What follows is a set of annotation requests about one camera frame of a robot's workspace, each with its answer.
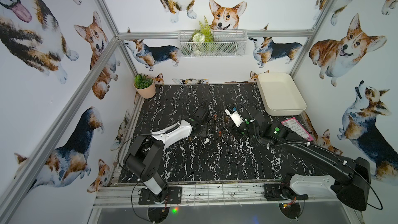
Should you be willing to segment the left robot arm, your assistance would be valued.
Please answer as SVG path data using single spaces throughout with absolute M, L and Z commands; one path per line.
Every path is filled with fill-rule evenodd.
M 202 126 L 211 120 L 209 102 L 203 100 L 188 117 L 149 134 L 138 134 L 123 158 L 123 168 L 133 173 L 156 197 L 166 193 L 167 183 L 158 173 L 164 151 L 182 139 L 198 136 Z

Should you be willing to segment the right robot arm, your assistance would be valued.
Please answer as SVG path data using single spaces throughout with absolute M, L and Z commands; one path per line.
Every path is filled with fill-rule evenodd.
M 371 189 L 367 160 L 338 155 L 302 138 L 280 122 L 269 124 L 256 108 L 235 103 L 228 105 L 225 112 L 233 121 L 228 129 L 234 137 L 246 136 L 266 149 L 280 148 L 309 161 L 334 178 L 330 189 L 343 204 L 358 211 L 367 209 Z

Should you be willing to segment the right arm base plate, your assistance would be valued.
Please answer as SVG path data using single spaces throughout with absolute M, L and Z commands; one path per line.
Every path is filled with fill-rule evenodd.
M 307 194 L 298 195 L 286 184 L 264 184 L 264 197 L 267 201 L 308 200 Z

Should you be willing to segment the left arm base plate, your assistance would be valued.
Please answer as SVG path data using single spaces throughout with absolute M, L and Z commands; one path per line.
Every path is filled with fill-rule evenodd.
M 154 204 L 180 204 L 182 197 L 182 187 L 166 187 L 158 195 L 154 194 L 149 189 L 140 190 L 139 205 L 154 205 Z

